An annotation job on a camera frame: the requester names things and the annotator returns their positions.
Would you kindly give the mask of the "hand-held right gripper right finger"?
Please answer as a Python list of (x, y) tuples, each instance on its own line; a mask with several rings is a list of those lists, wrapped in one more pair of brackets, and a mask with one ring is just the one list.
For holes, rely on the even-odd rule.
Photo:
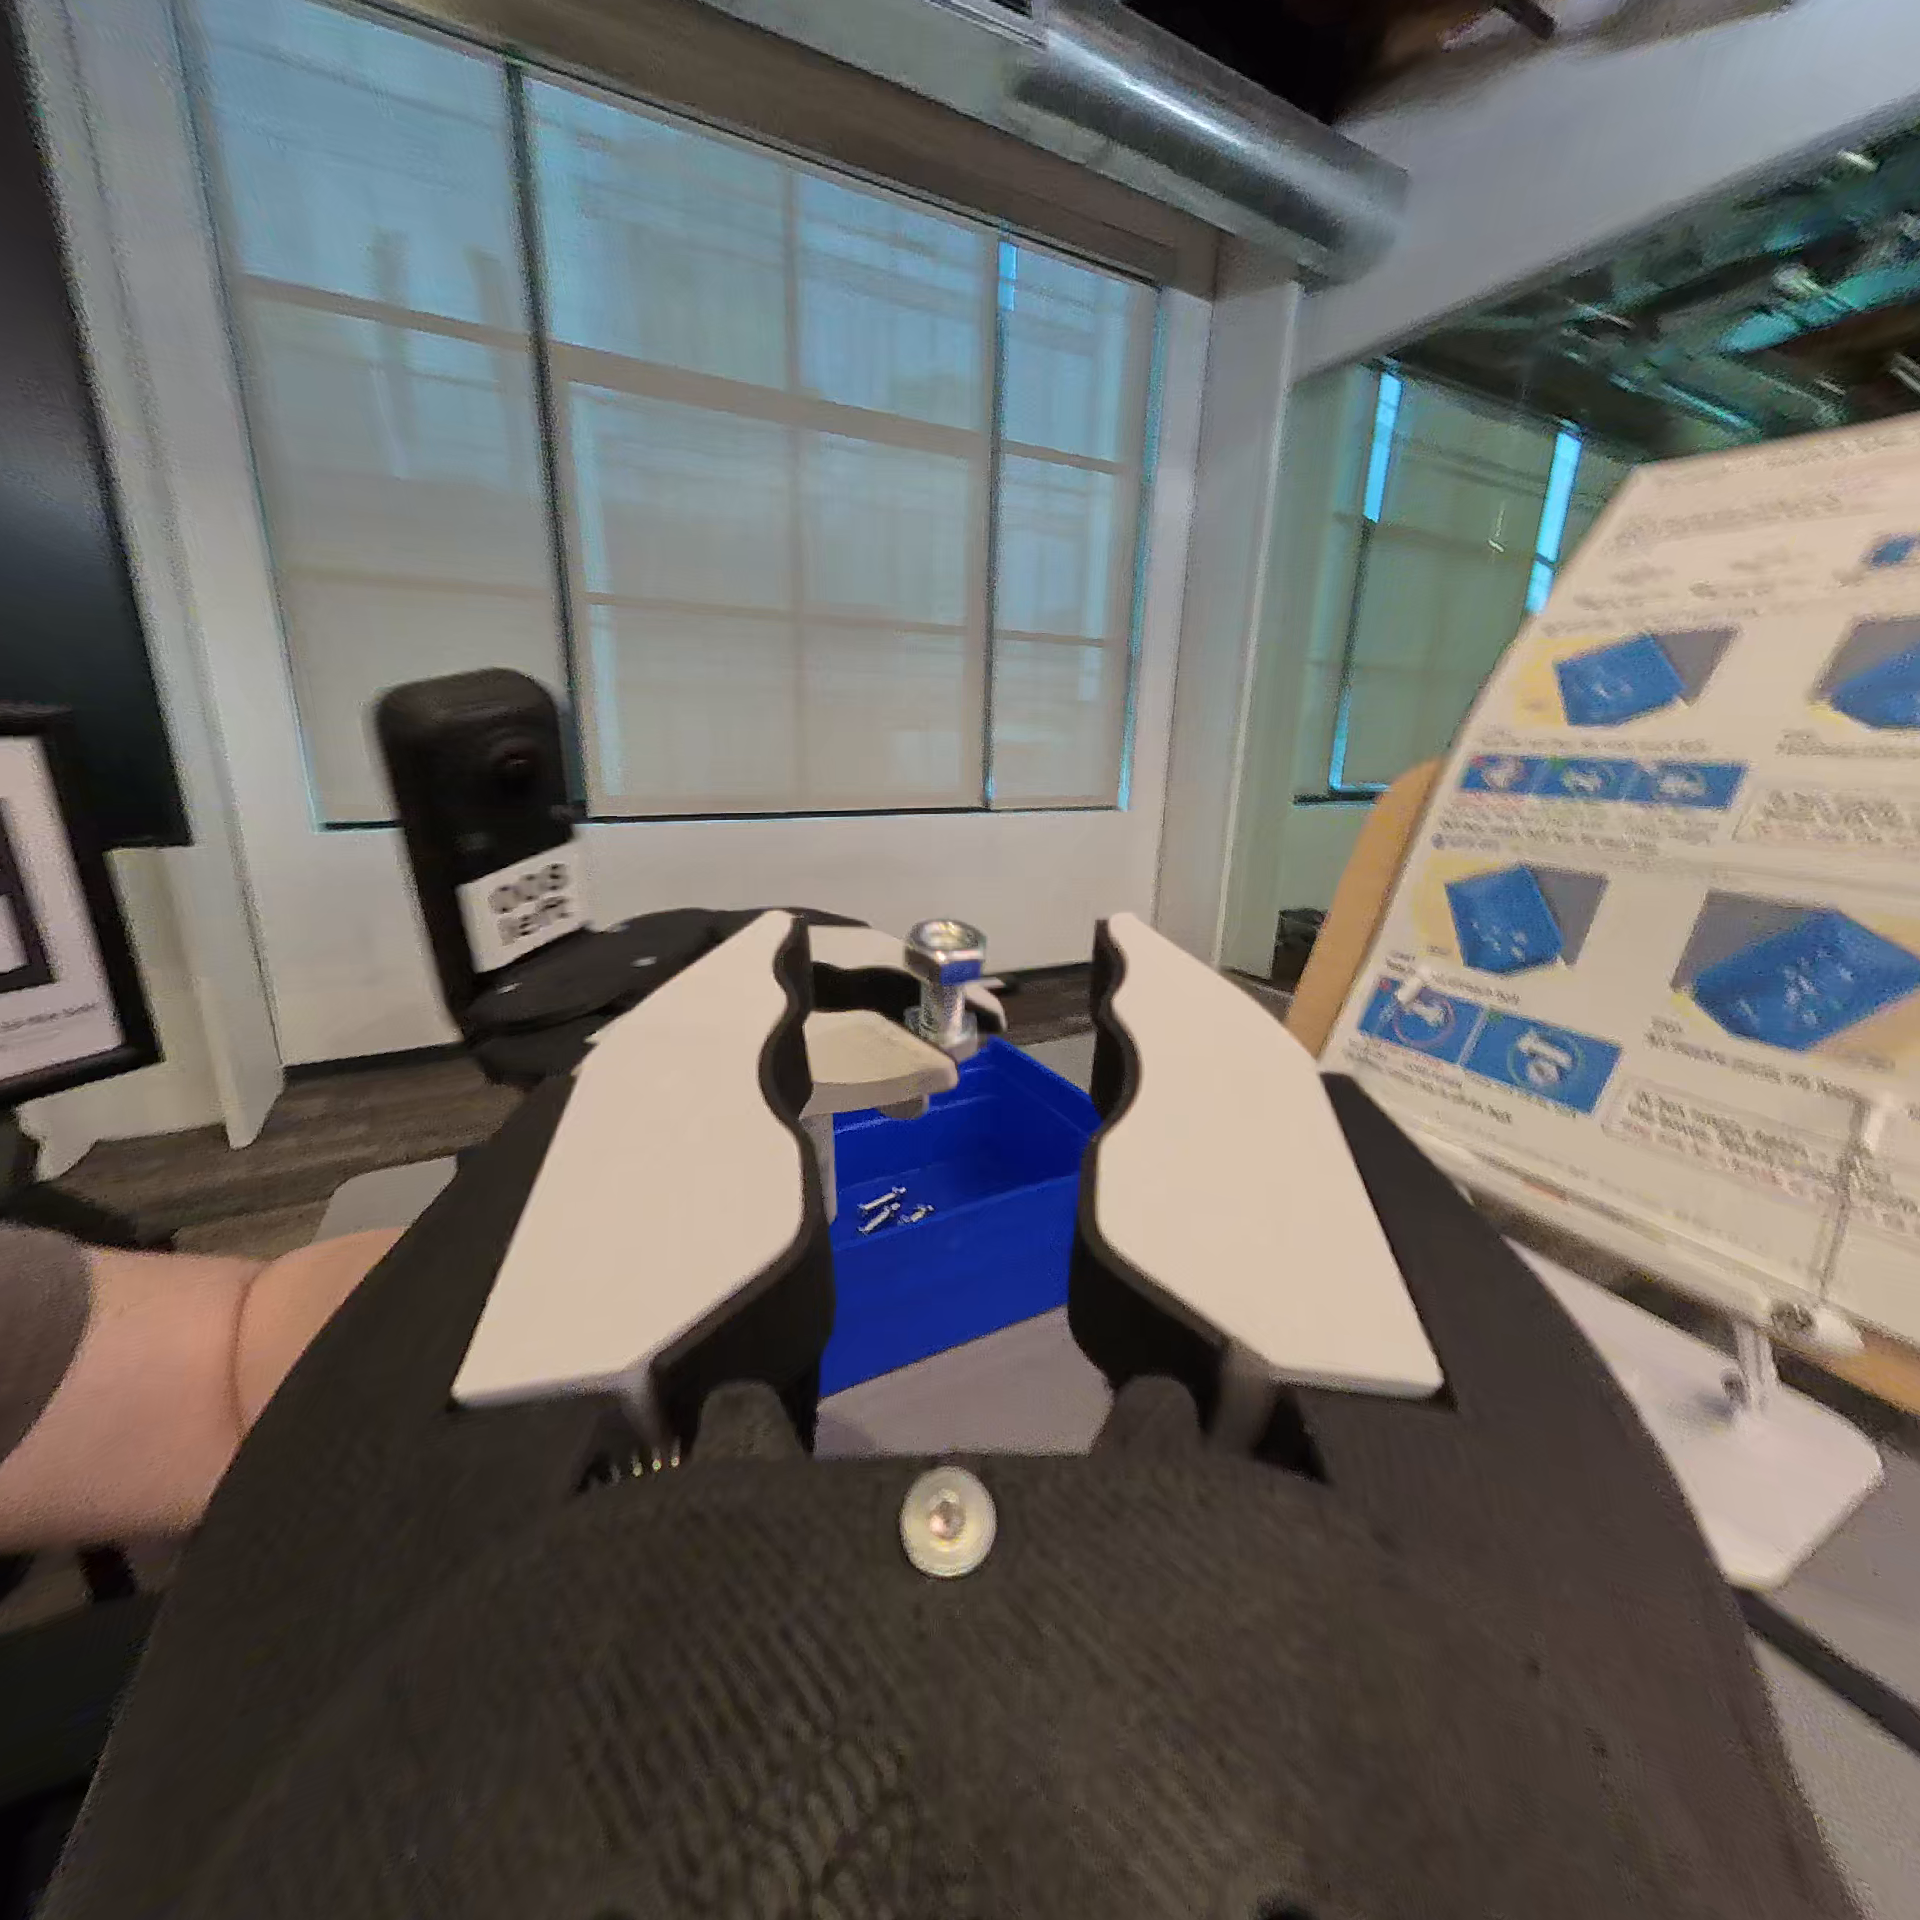
[(1071, 1341), (1247, 1449), (1295, 1391), (1433, 1403), (1445, 1370), (1314, 1056), (1135, 914), (1094, 926)]

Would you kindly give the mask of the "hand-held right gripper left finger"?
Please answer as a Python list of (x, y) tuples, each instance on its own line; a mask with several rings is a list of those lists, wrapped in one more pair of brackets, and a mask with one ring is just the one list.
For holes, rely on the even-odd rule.
[(808, 933), (761, 913), (601, 1032), (449, 1383), (458, 1408), (612, 1398), (687, 1445), (719, 1386), (812, 1431), (831, 1334), (801, 1117)]

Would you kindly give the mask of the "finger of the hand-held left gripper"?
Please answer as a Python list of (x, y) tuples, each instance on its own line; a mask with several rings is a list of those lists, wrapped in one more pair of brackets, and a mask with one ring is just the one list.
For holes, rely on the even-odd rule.
[(956, 1091), (958, 1063), (876, 1011), (807, 1015), (807, 1123), (842, 1113), (911, 1120)]
[(865, 925), (807, 925), (807, 950), (816, 973), (812, 1005), (870, 1006), (902, 1021), (920, 1005), (922, 978), (908, 965), (900, 935)]

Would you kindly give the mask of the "blue plastic bin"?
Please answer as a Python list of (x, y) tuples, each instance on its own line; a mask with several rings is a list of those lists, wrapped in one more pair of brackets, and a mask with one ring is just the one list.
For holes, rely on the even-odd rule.
[[(833, 1120), (833, 1322), (820, 1395), (902, 1371), (1068, 1306), (1079, 1174), (1097, 1129), (1086, 1091), (1004, 1041), (911, 1120)], [(855, 1238), (858, 1203), (894, 1186), (933, 1203)]]

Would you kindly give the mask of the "person's left forearm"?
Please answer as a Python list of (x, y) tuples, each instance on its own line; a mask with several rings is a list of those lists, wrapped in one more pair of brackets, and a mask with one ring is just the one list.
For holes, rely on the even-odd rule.
[(397, 1230), (266, 1262), (97, 1253), (79, 1387), (81, 1490), (112, 1543), (190, 1531), (280, 1382)]

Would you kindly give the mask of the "rounded wooden backing board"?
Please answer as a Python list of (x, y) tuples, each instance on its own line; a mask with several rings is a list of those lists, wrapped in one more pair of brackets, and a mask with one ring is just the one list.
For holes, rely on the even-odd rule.
[[(1433, 799), (1440, 760), (1425, 760), (1397, 777), (1372, 806), (1354, 849), (1337, 881), (1328, 920), (1290, 997), (1285, 1026), (1319, 1061), (1328, 1056), (1337, 1023), (1357, 993), (1361, 963), (1384, 925), (1384, 910), (1407, 864), (1407, 854)], [(1738, 1336), (1761, 1336), (1776, 1357), (1786, 1357), (1808, 1376), (1844, 1386), (1861, 1401), (1916, 1422), (1916, 1350), (1882, 1336), (1863, 1336), (1861, 1346), (1838, 1351), (1813, 1343), (1810, 1312), (1772, 1309), (1757, 1325), (1732, 1319)]]

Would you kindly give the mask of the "large multi-pane window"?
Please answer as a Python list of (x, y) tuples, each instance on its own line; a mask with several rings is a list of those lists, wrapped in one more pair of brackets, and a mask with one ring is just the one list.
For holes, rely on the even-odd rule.
[(356, 6), (180, 6), (319, 827), (404, 681), (593, 822), (1124, 810), (1160, 290)]

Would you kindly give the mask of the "black framed marker sign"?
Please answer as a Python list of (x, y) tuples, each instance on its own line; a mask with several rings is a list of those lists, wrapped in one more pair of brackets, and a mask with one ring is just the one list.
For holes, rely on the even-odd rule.
[(1, 706), (1, 1106), (160, 1061), (69, 710)]

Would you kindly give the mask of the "laminated instruction sheet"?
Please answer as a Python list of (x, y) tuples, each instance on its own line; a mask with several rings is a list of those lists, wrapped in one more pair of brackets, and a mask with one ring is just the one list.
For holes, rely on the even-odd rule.
[(1918, 1334), (1918, 424), (1633, 469), (1463, 723), (1324, 1063), (1466, 1185)]

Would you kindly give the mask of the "small glass window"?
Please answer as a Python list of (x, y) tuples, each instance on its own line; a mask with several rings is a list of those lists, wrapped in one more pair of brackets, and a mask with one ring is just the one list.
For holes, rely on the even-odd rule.
[(1280, 507), (1303, 673), (1290, 799), (1372, 800), (1440, 754), (1591, 519), (1576, 425), (1400, 367), (1308, 381)]

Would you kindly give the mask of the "large black wall display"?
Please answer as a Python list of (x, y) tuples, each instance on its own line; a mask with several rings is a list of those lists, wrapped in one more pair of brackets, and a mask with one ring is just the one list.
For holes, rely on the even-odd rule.
[(185, 849), (23, 42), (1, 6), (1, 697), (73, 713), (106, 849)]

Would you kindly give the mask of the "silver ceiling air duct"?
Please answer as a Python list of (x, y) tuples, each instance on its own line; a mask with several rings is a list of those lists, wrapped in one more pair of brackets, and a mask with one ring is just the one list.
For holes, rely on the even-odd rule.
[(1010, 67), (1015, 128), (1317, 281), (1367, 275), (1400, 237), (1400, 167), (1121, 6), (1046, 2)]

